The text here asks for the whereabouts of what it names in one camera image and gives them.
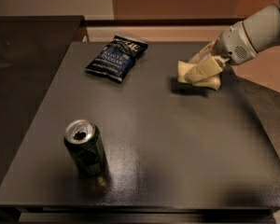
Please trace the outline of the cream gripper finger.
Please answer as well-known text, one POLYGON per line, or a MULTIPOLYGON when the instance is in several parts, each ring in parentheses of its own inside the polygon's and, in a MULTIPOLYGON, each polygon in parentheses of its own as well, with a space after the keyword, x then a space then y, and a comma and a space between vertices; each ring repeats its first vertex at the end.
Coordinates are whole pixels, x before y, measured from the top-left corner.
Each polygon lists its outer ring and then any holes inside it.
POLYGON ((186 81, 193 84, 212 77, 223 71, 227 61, 228 59, 219 55, 204 57, 199 63, 192 64, 192 67, 184 75, 184 78, 186 81))
POLYGON ((204 57, 212 56, 214 54, 214 45, 215 42, 208 43, 191 59, 189 59, 189 63, 199 63, 204 57))

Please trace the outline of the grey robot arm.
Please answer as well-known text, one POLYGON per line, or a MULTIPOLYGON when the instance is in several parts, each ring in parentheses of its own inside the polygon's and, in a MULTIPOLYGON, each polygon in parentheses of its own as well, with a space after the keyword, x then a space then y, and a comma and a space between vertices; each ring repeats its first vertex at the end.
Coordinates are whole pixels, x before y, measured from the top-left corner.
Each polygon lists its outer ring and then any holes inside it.
POLYGON ((246 63, 279 45, 280 7, 272 4, 224 30, 187 63, 179 62, 178 81, 201 87, 218 85, 226 65, 246 63))

